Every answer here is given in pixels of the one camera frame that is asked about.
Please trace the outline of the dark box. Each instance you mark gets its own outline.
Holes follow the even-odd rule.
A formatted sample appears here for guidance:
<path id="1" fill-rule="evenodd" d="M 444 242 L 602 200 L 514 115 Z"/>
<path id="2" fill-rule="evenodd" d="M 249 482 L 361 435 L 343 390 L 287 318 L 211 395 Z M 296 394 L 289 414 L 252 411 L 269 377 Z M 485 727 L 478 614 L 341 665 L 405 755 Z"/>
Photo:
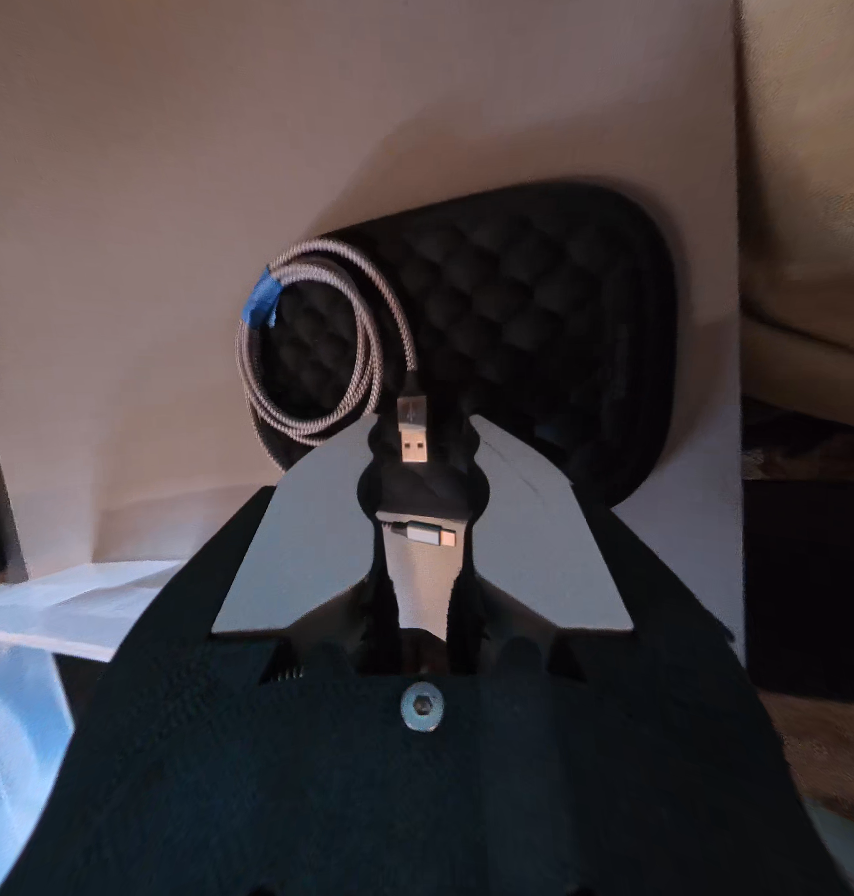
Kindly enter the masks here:
<path id="1" fill-rule="evenodd" d="M 747 480 L 743 491 L 752 682 L 854 702 L 854 482 Z"/>

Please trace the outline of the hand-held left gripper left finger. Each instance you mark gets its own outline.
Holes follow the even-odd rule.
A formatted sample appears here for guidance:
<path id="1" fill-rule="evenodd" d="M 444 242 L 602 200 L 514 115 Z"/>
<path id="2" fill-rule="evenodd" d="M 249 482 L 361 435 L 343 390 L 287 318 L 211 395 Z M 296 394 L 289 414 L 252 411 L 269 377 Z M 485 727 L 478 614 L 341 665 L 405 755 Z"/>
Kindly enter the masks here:
<path id="1" fill-rule="evenodd" d="M 283 474 L 212 625 L 214 635 L 289 629 L 362 581 L 375 530 L 358 485 L 376 420 L 358 420 Z"/>

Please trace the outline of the black foam-lined case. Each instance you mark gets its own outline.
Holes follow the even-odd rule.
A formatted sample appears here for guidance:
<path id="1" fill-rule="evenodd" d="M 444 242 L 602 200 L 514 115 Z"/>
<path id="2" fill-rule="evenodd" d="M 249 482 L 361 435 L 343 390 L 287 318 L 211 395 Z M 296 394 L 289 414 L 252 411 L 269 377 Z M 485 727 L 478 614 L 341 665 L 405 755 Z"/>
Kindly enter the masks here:
<path id="1" fill-rule="evenodd" d="M 372 218 L 335 240 L 388 282 L 410 326 L 432 462 L 466 468 L 478 415 L 542 454 L 609 508 L 661 458 L 675 388 L 678 285 L 670 248 L 639 204 L 604 185 L 517 185 Z M 379 332 L 380 453 L 400 458 L 402 335 L 365 272 L 325 257 Z M 253 388 L 300 423 L 326 418 L 360 351 L 353 304 L 325 283 L 282 289 L 253 328 Z"/>

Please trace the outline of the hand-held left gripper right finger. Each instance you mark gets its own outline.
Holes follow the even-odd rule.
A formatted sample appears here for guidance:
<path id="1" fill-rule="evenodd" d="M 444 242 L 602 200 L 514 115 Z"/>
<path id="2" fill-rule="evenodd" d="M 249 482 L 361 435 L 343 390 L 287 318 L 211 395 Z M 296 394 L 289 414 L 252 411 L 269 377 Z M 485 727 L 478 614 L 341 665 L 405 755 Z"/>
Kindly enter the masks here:
<path id="1" fill-rule="evenodd" d="M 470 558 L 491 635 L 626 635 L 633 620 L 569 478 L 473 415 Z"/>

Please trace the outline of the white paper sheet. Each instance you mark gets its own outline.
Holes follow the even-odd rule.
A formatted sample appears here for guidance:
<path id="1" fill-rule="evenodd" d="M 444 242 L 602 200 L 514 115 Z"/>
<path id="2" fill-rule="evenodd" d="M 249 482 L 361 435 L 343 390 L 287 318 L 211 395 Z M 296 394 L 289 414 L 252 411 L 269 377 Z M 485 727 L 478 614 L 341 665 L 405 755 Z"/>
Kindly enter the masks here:
<path id="1" fill-rule="evenodd" d="M 109 662 L 183 561 L 85 564 L 0 585 L 0 644 Z"/>

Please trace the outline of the beige cloth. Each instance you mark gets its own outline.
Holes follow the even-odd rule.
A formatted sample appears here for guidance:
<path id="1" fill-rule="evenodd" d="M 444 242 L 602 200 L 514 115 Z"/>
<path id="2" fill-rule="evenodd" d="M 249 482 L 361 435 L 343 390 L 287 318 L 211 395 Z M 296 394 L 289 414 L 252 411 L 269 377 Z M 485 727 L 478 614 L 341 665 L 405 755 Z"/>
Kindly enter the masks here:
<path id="1" fill-rule="evenodd" d="M 735 13 L 742 388 L 854 427 L 854 1 Z"/>

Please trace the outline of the translucent blue plastic bag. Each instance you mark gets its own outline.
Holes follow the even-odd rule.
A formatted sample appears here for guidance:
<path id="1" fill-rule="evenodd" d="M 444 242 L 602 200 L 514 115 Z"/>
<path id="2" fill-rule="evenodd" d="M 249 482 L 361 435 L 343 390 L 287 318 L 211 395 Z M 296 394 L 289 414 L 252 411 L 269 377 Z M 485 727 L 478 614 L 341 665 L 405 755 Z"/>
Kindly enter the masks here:
<path id="1" fill-rule="evenodd" d="M 0 884 L 38 823 L 73 733 L 52 654 L 0 644 Z"/>

